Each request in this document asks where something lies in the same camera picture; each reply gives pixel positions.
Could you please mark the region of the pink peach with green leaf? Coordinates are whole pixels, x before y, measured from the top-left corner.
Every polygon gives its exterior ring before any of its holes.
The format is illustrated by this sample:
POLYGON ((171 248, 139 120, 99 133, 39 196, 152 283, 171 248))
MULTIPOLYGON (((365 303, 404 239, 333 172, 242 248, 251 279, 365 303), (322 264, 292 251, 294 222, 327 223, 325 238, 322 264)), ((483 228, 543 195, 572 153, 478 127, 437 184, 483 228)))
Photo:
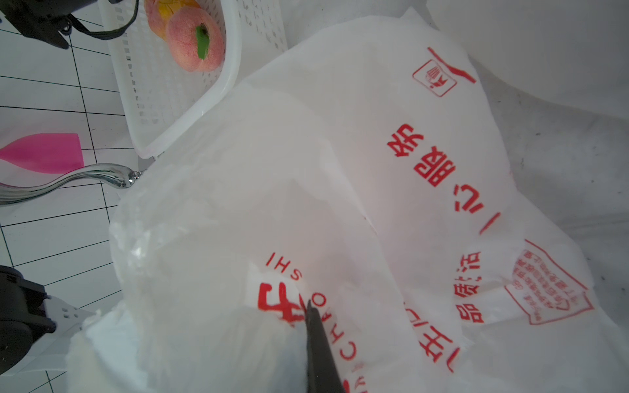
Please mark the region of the pink peach with green leaf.
POLYGON ((224 61, 223 34, 201 8, 178 10, 168 21, 165 36, 173 59, 188 72, 213 72, 224 61))

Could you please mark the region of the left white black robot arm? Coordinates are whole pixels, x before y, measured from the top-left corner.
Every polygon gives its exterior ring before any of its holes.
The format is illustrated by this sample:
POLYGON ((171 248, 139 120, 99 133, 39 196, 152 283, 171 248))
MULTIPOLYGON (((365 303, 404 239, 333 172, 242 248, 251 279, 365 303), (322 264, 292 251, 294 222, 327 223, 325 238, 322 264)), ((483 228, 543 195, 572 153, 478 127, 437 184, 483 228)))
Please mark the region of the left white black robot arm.
MULTIPOLYGON (((113 30, 91 31, 74 15, 88 1, 3 1, 6 21, 23 36, 68 49, 66 38, 78 31, 101 41, 121 37, 131 23, 113 30)), ((77 134, 32 134, 2 147, 1 159, 31 172, 56 175, 49 183, 1 186, 1 204, 10 206, 43 197, 67 183, 98 180, 127 189, 140 172, 118 164, 85 165, 77 134)), ((89 312, 47 294, 15 268, 1 268, 1 373, 62 369, 72 335, 82 328, 89 312)))

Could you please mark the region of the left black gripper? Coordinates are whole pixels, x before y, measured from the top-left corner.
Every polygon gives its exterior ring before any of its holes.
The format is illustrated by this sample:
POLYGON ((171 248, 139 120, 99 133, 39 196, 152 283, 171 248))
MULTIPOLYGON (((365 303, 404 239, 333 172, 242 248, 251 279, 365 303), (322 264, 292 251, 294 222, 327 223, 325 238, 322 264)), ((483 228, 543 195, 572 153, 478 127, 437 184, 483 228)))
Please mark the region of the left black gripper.
POLYGON ((70 36, 74 29, 101 41, 117 39, 132 26, 139 14, 139 1, 135 1, 134 13, 125 25, 113 30, 91 31, 73 13, 96 2, 96 0, 1 0, 1 12, 21 35, 61 49, 70 47, 64 37, 70 36))

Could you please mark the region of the white bag red lettering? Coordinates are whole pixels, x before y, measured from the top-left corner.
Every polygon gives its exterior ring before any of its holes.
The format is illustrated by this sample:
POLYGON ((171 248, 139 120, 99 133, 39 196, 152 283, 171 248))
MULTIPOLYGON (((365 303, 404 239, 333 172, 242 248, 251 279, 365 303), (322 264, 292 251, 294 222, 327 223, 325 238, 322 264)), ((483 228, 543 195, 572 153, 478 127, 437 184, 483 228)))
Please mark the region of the white bag red lettering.
POLYGON ((304 392, 306 309, 343 392, 625 392, 577 244, 516 188, 466 52, 414 10, 243 80, 121 200, 123 293, 70 392, 304 392))

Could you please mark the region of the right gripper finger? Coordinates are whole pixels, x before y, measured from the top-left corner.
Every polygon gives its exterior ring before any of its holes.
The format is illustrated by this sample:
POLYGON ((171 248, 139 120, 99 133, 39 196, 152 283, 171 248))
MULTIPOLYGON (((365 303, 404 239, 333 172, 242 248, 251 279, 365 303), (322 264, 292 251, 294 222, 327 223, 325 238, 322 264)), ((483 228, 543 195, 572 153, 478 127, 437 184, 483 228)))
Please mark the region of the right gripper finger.
POLYGON ((306 330, 307 392, 345 393, 320 313, 311 302, 306 307, 306 330))

